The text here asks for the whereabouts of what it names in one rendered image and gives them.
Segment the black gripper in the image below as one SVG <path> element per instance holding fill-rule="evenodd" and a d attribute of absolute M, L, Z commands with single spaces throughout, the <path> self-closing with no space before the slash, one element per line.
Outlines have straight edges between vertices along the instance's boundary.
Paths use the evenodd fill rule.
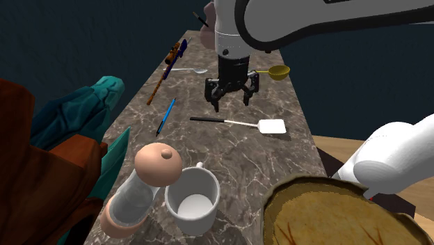
<path fill-rule="evenodd" d="M 210 102 L 215 112 L 219 112 L 219 100 L 226 90 L 244 91 L 243 103 L 248 106 L 250 98 L 259 91 L 259 73 L 252 70 L 248 73 L 250 57 L 230 59 L 218 57 L 218 79 L 205 80 L 204 97 Z M 244 83 L 250 79 L 250 85 Z"/>

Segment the silver spoon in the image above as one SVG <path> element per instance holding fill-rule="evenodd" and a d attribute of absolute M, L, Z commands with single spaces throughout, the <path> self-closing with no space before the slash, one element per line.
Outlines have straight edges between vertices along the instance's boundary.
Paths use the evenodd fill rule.
<path fill-rule="evenodd" d="M 169 72 L 171 72 L 171 71 L 193 71 L 197 74 L 204 74 L 208 70 L 207 69 L 201 69 L 201 68 L 171 68 Z"/>

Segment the yellow measuring scoop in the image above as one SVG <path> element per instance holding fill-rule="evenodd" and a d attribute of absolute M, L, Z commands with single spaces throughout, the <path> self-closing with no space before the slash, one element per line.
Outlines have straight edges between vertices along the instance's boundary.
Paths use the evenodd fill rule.
<path fill-rule="evenodd" d="M 256 70 L 256 73 L 268 74 L 272 80 L 281 81 L 285 79 L 290 72 L 290 68 L 286 65 L 274 65 L 267 70 Z"/>

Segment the pink vase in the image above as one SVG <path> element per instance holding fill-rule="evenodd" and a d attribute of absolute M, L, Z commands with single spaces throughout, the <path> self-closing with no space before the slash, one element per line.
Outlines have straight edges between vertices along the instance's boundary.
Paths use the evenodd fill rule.
<path fill-rule="evenodd" d="M 216 10 L 214 0 L 211 0 L 204 7 L 204 13 L 207 26 L 203 25 L 200 29 L 200 41 L 205 48 L 215 50 Z"/>

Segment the orange and blue toy rifle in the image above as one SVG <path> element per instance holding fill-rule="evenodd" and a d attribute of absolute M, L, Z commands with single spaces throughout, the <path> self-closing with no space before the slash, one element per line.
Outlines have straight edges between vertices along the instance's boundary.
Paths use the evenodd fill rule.
<path fill-rule="evenodd" d="M 166 56 L 165 63 L 167 65 L 166 69 L 164 70 L 164 73 L 162 74 L 158 84 L 156 85 L 153 93 L 150 95 L 147 105 L 151 105 L 152 100 L 154 99 L 154 96 L 156 95 L 156 92 L 158 91 L 161 83 L 163 80 L 166 80 L 170 71 L 172 70 L 172 67 L 176 63 L 178 58 L 181 58 L 185 52 L 185 50 L 188 47 L 188 41 L 186 39 L 183 39 L 181 42 L 177 42 L 169 51 L 169 54 Z"/>

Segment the blue pen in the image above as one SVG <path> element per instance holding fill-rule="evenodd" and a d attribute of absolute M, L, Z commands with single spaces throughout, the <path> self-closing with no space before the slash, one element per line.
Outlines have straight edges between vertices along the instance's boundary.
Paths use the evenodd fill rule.
<path fill-rule="evenodd" d="M 170 103 L 170 106 L 168 107 L 168 109 L 167 109 L 167 111 L 166 111 L 166 114 L 165 114 L 165 116 L 163 117 L 163 120 L 161 121 L 161 123 L 160 123 L 160 125 L 159 125 L 159 127 L 158 127 L 158 129 L 157 129 L 157 131 L 156 131 L 156 137 L 161 133 L 161 130 L 163 129 L 163 126 L 164 126 L 165 122 L 167 121 L 168 116 L 170 115 L 170 112 L 171 112 L 171 110 L 172 110 L 172 108 L 173 108 L 175 102 L 176 102 L 176 97 L 174 97 L 174 98 L 172 99 L 172 102 Z"/>

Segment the black thin brush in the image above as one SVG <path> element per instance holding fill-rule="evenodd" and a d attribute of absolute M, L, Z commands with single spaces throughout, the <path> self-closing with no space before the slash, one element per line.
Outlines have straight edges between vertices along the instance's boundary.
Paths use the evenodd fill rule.
<path fill-rule="evenodd" d="M 201 18 L 201 16 L 199 16 L 196 12 L 194 12 L 193 11 L 193 15 L 199 20 L 199 21 L 201 21 L 202 23 L 203 23 L 203 25 L 205 25 L 206 27 L 208 27 L 209 28 L 209 25 L 206 23 L 206 21 L 205 20 L 203 20 L 202 18 Z"/>

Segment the pink pepper mill, clear body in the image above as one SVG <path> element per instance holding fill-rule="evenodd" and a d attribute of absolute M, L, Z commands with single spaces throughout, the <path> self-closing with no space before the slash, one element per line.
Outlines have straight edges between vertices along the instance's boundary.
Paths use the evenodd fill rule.
<path fill-rule="evenodd" d="M 182 173 L 179 153 L 165 143 L 142 147 L 134 170 L 106 204 L 100 228 L 109 237 L 122 239 L 134 234 L 144 222 L 159 189 L 176 182 Z"/>

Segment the white mug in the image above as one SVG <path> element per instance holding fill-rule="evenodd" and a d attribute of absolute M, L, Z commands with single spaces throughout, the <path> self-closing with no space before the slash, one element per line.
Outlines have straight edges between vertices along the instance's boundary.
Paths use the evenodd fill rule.
<path fill-rule="evenodd" d="M 190 236 L 203 235 L 212 227 L 219 200 L 219 181 L 202 162 L 183 169 L 179 179 L 165 190 L 168 211 L 178 228 Z"/>

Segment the teal cushion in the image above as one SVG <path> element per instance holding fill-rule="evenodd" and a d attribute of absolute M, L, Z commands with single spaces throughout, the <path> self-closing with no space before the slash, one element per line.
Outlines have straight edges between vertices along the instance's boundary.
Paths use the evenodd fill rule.
<path fill-rule="evenodd" d="M 101 143 L 110 127 L 111 111 L 123 92 L 121 79 L 104 76 L 93 86 L 85 86 L 46 103 L 32 120 L 31 145 L 51 150 L 75 134 Z M 102 157 L 101 175 L 90 197 L 105 200 L 108 196 L 123 165 L 129 133 L 130 129 L 126 129 L 108 147 L 108 152 Z"/>

